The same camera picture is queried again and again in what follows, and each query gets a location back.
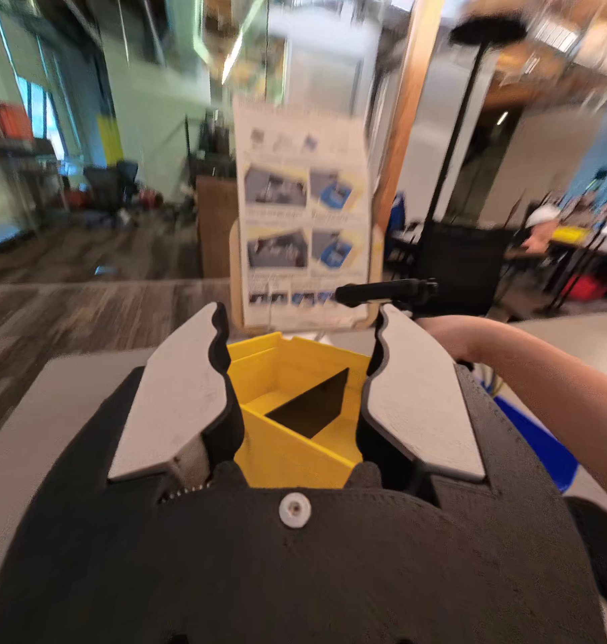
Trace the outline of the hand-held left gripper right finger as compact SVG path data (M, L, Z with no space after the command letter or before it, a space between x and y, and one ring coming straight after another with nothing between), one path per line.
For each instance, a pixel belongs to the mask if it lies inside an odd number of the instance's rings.
M376 331L382 362L368 376L362 411L378 433L429 473L481 482L485 468L457 365L425 329L392 304Z

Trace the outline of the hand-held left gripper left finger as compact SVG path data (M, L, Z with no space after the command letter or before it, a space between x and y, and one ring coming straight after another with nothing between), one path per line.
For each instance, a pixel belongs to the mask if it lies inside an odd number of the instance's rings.
M167 474L209 480L244 439L242 410L228 375L225 306L211 302L147 360L108 473L109 480Z

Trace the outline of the yellow plastic bin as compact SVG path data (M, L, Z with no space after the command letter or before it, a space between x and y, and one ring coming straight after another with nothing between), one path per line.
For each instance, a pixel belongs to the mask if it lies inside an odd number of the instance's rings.
M245 425L235 461L251 487L342 487L363 460L356 430L370 356L272 333L228 345L228 375ZM266 414L339 371L349 375L340 416L313 439Z

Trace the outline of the blue plastic bin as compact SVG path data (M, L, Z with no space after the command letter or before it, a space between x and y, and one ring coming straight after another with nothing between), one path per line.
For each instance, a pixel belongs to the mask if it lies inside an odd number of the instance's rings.
M493 399L540 459L558 490L565 493L578 472L577 459L546 428L506 398L496 395Z

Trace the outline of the person's right forearm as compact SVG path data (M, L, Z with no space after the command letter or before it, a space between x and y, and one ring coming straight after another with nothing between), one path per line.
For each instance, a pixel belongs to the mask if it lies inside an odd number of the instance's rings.
M514 326L423 318L454 361L490 367L607 493L607 375Z

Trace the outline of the black mesh office chair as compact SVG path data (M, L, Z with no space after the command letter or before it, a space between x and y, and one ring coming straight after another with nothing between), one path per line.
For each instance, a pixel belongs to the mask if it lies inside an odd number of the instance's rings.
M437 290L413 308L414 316L485 317L513 237L508 229L433 222L420 237L411 277L432 279Z

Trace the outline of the black bin divider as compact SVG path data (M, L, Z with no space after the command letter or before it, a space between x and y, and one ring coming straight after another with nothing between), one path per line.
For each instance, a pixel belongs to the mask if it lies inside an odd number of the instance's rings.
M266 414L306 439L313 439L341 414L349 369L345 368Z

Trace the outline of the instruction poster stand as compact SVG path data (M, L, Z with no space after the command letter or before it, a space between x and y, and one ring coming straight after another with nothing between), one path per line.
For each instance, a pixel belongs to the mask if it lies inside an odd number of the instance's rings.
M248 333L370 326L373 303L337 288L380 280L363 120L233 100L238 219L230 232L235 325Z

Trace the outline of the brown wooden cabinet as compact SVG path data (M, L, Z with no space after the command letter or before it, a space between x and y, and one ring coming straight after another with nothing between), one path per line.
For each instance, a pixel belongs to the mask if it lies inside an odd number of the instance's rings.
M235 179L198 176L198 232L202 275L206 279L229 277L229 234L238 219Z

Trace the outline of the wooden pillar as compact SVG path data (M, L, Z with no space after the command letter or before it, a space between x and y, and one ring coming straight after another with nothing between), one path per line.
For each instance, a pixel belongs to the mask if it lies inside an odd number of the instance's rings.
M388 227L443 8L444 1L416 1L411 12L399 88L372 200L373 229L380 237Z

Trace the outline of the red storage bin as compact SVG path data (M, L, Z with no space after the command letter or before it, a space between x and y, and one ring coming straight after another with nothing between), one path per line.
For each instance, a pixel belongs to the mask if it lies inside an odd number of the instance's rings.
M594 302L607 294L607 285L592 275L571 276L564 289L565 300Z

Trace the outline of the dark office chair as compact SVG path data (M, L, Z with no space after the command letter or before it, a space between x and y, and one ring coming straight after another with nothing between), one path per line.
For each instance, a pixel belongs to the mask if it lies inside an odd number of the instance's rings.
M138 163L131 160L119 160L106 167L84 167L90 197L83 215L87 229L106 223L112 229L136 226L128 208L138 192L137 173Z

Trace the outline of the person's black t-shirt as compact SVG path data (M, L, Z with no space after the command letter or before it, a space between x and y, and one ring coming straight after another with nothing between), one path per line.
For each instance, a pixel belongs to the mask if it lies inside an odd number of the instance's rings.
M590 500L565 497L589 556L600 595L607 601L607 511Z

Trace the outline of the black pole stand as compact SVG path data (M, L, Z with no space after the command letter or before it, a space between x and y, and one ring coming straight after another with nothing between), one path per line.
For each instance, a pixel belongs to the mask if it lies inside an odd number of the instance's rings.
M475 88L477 77L487 52L519 43L525 39L526 34L525 21L516 13L478 15L467 18L452 29L449 36L450 44L474 47L476 48L476 53L428 206L424 221L425 232L429 232L433 228L435 212L468 111L471 94Z

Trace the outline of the orange box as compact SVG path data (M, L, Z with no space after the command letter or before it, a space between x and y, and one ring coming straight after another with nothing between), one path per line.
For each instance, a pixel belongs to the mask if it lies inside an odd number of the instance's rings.
M0 138L19 141L34 139L31 121L23 104L0 102Z

